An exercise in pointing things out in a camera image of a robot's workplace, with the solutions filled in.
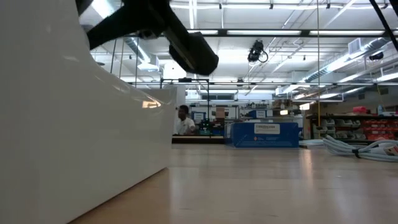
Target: person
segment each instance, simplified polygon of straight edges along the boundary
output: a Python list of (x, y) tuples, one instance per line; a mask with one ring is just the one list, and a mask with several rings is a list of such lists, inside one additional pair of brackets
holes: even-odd
[(187, 105), (181, 105), (178, 109), (178, 118), (180, 118), (180, 122), (177, 125), (177, 131), (180, 135), (189, 135), (194, 134), (195, 132), (195, 123), (193, 120), (188, 118), (189, 108)]

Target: fluorescent light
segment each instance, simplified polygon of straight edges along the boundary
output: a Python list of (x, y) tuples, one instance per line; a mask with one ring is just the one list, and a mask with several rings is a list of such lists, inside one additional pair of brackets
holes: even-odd
[[(223, 4), (225, 9), (269, 9), (270, 4)], [(317, 6), (290, 6), (290, 5), (276, 5), (274, 9), (288, 9), (288, 10), (309, 10), (316, 9)]]
[(157, 65), (149, 64), (149, 63), (141, 63), (140, 65), (137, 66), (139, 70), (146, 70), (148, 72), (158, 72), (159, 67)]
[[(319, 35), (381, 35), (384, 30), (320, 30)], [(311, 30), (310, 35), (318, 35), (317, 30)]]
[(309, 109), (310, 109), (310, 103), (300, 105), (300, 110), (309, 110)]
[(287, 87), (281, 94), (290, 93), (291, 91), (297, 89), (298, 87), (310, 88), (310, 85), (290, 85), (290, 86)]
[(364, 87), (359, 87), (359, 88), (355, 88), (355, 89), (353, 89), (353, 90), (348, 90), (347, 92), (345, 92), (346, 94), (349, 94), (349, 93), (354, 93), (354, 92), (356, 92), (356, 91), (358, 91), (358, 90), (362, 90)]
[(304, 94), (300, 94), (300, 95), (295, 96), (294, 99), (298, 100), (298, 99), (301, 99), (301, 98), (304, 98), (304, 97), (305, 97)]
[(384, 81), (392, 80), (392, 79), (395, 79), (395, 78), (398, 78), (398, 72), (397, 73), (393, 73), (393, 74), (389, 74), (389, 75), (383, 75), (383, 76), (381, 76), (379, 78), (375, 78), (374, 81), (375, 82), (384, 82)]
[(114, 8), (108, 0), (94, 0), (91, 6), (102, 18), (108, 17), (114, 12)]
[(228, 30), (228, 35), (300, 35), (300, 30)]
[(185, 100), (186, 102), (206, 102), (207, 100)]
[(341, 83), (341, 82), (351, 81), (351, 80), (353, 80), (353, 79), (355, 79), (355, 78), (358, 78), (358, 77), (360, 77), (360, 75), (357, 75), (357, 74), (355, 74), (355, 75), (350, 75), (350, 76), (348, 76), (348, 77), (346, 77), (346, 78), (340, 80), (339, 82)]
[[(245, 94), (247, 93), (249, 90), (239, 90), (238, 93), (240, 94)], [(206, 90), (201, 90), (201, 93), (207, 93)], [(210, 93), (236, 93), (236, 90), (212, 90), (210, 89)], [(275, 91), (274, 90), (253, 90), (250, 93), (265, 93), (265, 94), (274, 94)]]
[(210, 100), (210, 102), (235, 102), (234, 100)]
[(188, 33), (201, 32), (203, 35), (217, 35), (218, 30), (188, 30)]
[(331, 98), (331, 97), (334, 97), (334, 96), (337, 96), (337, 95), (338, 95), (338, 93), (327, 93), (327, 94), (321, 95), (320, 98), (321, 99), (327, 99), (327, 98)]

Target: warehouse ceiling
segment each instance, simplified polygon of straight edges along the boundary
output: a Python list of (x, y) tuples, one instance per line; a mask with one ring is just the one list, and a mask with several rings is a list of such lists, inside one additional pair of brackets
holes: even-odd
[[(384, 17), (391, 29), (397, 29), (398, 18), (389, 1), (376, 1), (382, 9)], [(109, 13), (116, 10), (120, 1), (94, 0), (90, 8), (81, 16), (81, 24), (96, 25)], [(178, 0), (172, 1), (171, 7), (188, 29), (222, 30), (222, 29), (283, 29), (283, 30), (384, 30), (375, 10), (368, 0)], [(210, 75), (213, 82), (236, 82), (243, 78), (245, 82), (299, 82), (308, 75), (308, 71), (320, 68), (331, 58), (336, 58), (348, 50), (348, 44), (355, 37), (206, 37), (210, 47), (218, 54), (218, 68)], [(362, 39), (369, 42), (376, 39)], [(248, 63), (249, 49), (256, 40), (264, 43), (269, 55), (266, 63)], [(136, 40), (140, 50), (147, 55), (156, 55), (160, 67), (172, 62), (168, 54), (169, 43), (164, 37), (157, 40)], [(337, 68), (324, 75), (326, 82), (338, 81), (390, 60), (395, 60), (397, 52), (391, 43), (383, 47), (384, 58), (370, 61), (368, 57), (360, 57), (353, 62)], [(103, 62), (104, 69), (120, 76), (129, 82), (158, 82), (162, 74), (148, 72), (136, 68), (141, 61), (133, 50), (123, 41), (110, 41), (91, 54), (97, 62)], [(369, 80), (369, 74), (360, 78)], [(275, 86), (258, 86), (260, 89), (273, 89)]]

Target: white curved surface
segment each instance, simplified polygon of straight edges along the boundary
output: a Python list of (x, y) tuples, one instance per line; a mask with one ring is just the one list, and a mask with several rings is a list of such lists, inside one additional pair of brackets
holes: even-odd
[(97, 66), (74, 1), (0, 1), (0, 223), (66, 223), (167, 166), (174, 106)]

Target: coiled cable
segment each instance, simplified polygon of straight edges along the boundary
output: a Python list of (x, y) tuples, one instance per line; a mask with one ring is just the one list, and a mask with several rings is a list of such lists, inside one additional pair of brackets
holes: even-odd
[(331, 136), (326, 136), (326, 138), (322, 140), (326, 150), (334, 155), (356, 156), (358, 158), (383, 162), (398, 162), (398, 156), (389, 156), (385, 153), (386, 149), (394, 148), (398, 145), (398, 141), (395, 140), (380, 140), (366, 147), (349, 145)]

